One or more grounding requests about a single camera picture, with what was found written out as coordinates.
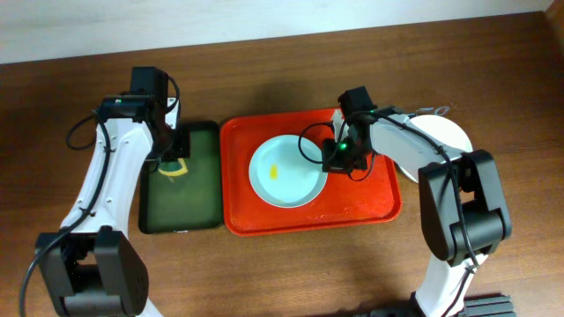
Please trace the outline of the white plate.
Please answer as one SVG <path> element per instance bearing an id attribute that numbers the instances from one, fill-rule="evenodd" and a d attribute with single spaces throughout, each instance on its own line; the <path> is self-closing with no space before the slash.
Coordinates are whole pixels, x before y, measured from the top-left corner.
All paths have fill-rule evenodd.
<path id="1" fill-rule="evenodd" d="M 424 114 L 414 118 L 408 118 L 406 114 L 394 114 L 392 119 L 423 132 L 433 138 L 436 144 L 447 145 L 455 149 L 456 153 L 473 151 L 470 138 L 450 119 L 434 114 Z M 397 163 L 400 170 L 411 181 L 419 181 L 418 170 L 421 167 L 431 162 L 444 161 L 440 154 L 432 154 L 434 148 L 421 136 L 404 129 L 400 135 L 400 160 Z"/>

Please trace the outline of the yellow green scrub sponge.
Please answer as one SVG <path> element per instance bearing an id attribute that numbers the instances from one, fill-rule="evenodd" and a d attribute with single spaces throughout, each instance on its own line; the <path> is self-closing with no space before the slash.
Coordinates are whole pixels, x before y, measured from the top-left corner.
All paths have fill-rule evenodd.
<path id="1" fill-rule="evenodd" d="M 166 177 L 180 177 L 188 172 L 186 162 L 183 158 L 175 161 L 165 161 L 158 167 L 158 172 Z"/>

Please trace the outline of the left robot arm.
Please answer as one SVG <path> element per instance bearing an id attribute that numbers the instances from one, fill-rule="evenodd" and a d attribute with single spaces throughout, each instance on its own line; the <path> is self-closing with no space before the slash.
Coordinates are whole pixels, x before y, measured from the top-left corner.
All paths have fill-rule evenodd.
<path id="1" fill-rule="evenodd" d="M 107 96 L 93 110 L 93 157 L 78 198 L 57 232 L 43 232 L 19 294 L 39 269 L 60 316 L 158 316 L 149 299 L 148 270 L 128 237 L 130 208 L 145 162 L 159 165 L 189 156 L 180 128 L 181 102 L 169 97 L 173 78 L 137 66 L 126 92 Z"/>

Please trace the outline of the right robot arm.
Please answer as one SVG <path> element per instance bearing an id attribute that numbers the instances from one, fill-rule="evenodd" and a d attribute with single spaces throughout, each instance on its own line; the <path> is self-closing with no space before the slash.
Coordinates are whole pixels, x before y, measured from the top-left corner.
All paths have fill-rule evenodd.
<path id="1" fill-rule="evenodd" d="M 419 186 L 421 228 L 431 252 L 427 272 L 405 313 L 458 316 L 471 280 L 512 233 L 508 206 L 493 156 L 463 151 L 423 131 L 394 107 L 379 108 L 363 86 L 338 97 L 335 136 L 323 141 L 327 173 L 369 173 L 367 156 L 383 155 Z"/>

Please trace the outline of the light blue plate top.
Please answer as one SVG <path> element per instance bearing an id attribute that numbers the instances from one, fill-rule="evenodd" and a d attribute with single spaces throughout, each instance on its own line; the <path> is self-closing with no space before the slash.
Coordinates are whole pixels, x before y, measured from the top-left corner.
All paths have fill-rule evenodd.
<path id="1" fill-rule="evenodd" d="M 264 202 L 282 209 L 304 206 L 323 191 L 328 174 L 316 162 L 318 145 L 296 135 L 275 136 L 263 142 L 249 162 L 249 181 Z"/>

